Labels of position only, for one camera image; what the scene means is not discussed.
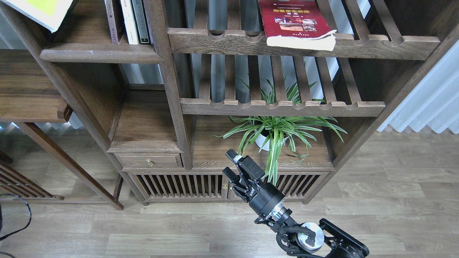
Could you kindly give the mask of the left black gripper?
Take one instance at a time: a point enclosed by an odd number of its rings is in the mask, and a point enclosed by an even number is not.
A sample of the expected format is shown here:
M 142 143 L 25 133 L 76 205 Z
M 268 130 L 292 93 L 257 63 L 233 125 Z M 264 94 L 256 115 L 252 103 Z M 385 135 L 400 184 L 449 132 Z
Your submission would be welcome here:
M 69 17 L 71 16 L 71 13 L 73 12 L 73 10 L 74 10 L 75 6 L 78 4 L 78 2 L 79 2 L 79 0 L 72 0 L 72 3 L 71 3 L 71 5 L 70 5 L 69 9 L 67 10 L 66 15 L 64 16 L 61 25 L 59 26 L 59 28 L 57 29 L 57 31 L 54 32 L 54 34 L 57 33 L 58 31 L 60 31 L 61 28 L 64 27 L 64 25 L 66 24 L 67 20 L 68 20 Z

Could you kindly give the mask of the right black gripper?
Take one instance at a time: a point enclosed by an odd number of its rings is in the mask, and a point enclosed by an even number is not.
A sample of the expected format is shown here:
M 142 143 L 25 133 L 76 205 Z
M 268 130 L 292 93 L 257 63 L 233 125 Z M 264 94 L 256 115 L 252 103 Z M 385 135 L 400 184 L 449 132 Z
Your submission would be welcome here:
M 228 177 L 233 191 L 262 219 L 278 221 L 285 214 L 285 196 L 272 183 L 261 181 L 265 171 L 250 157 L 242 157 L 233 149 L 225 155 L 236 164 L 239 175 L 229 167 L 222 172 Z

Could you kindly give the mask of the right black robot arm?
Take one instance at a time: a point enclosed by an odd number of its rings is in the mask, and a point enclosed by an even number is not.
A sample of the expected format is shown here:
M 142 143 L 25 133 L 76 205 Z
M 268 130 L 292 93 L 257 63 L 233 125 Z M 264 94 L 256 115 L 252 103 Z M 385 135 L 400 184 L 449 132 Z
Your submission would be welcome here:
M 264 183 L 265 172 L 251 157 L 242 157 L 233 149 L 226 156 L 236 165 L 239 174 L 230 168 L 223 173 L 228 177 L 233 191 L 256 212 L 256 224 L 265 224 L 276 233 L 276 241 L 289 256 L 315 258 L 314 254 L 324 244 L 331 251 L 328 258 L 364 258 L 369 249 L 326 219 L 319 224 L 297 223 L 292 211 L 283 205 L 285 196 L 272 184 Z

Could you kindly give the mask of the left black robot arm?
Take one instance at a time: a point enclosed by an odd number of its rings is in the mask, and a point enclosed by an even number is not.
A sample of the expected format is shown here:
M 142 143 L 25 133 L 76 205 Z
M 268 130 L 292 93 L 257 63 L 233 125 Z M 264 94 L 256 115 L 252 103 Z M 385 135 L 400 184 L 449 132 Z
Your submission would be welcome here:
M 27 134 L 10 121 L 1 122 L 1 150 L 13 161 L 2 159 L 10 168 L 29 176 L 41 186 L 63 186 L 72 190 L 77 178 L 54 156 L 49 154 Z M 21 202 L 11 202 L 11 197 L 1 198 L 1 236 L 27 229 L 1 242 L 1 257 L 17 258 L 80 258 L 86 253 L 86 237 L 91 236 L 93 214 L 85 212 L 79 204 L 57 203 L 52 200 L 28 200 L 28 208 Z

